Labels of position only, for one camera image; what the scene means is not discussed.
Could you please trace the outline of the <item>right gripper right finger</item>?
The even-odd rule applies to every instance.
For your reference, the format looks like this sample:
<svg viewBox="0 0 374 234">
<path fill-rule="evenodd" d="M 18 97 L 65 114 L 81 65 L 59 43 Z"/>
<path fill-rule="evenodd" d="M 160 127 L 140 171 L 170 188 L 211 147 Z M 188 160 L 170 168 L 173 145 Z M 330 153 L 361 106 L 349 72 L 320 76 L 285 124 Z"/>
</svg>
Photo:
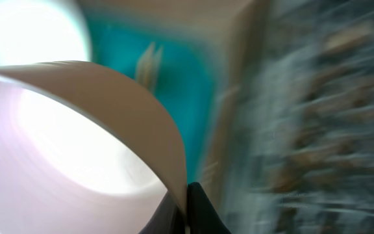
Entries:
<svg viewBox="0 0 374 234">
<path fill-rule="evenodd" d="M 191 234 L 231 234 L 198 182 L 188 185 L 187 218 Z"/>
</svg>

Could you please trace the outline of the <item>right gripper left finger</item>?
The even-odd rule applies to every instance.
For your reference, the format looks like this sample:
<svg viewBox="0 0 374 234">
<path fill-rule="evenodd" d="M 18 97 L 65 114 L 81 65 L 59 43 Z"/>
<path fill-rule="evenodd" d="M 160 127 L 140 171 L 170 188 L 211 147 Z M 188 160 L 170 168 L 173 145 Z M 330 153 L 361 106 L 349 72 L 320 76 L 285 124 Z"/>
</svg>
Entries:
<svg viewBox="0 0 374 234">
<path fill-rule="evenodd" d="M 185 234 L 184 217 L 167 192 L 140 234 Z"/>
</svg>

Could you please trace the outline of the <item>pink bowl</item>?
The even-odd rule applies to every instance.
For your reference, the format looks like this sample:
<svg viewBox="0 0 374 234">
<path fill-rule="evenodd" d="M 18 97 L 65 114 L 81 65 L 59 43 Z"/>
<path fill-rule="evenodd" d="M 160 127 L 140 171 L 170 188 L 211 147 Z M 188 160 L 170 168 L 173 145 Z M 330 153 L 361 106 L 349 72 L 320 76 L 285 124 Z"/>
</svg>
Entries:
<svg viewBox="0 0 374 234">
<path fill-rule="evenodd" d="M 91 62 L 0 66 L 0 233 L 139 233 L 185 216 L 184 144 L 144 87 Z"/>
</svg>

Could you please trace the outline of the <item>white bowl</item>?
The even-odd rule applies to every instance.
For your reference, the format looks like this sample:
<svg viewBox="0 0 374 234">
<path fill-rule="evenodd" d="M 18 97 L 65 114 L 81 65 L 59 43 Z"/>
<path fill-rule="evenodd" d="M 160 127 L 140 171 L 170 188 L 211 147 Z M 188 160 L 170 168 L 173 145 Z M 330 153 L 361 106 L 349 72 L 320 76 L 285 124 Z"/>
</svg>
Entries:
<svg viewBox="0 0 374 234">
<path fill-rule="evenodd" d="M 76 1 L 0 1 L 0 66 L 89 61 L 92 46 Z"/>
</svg>

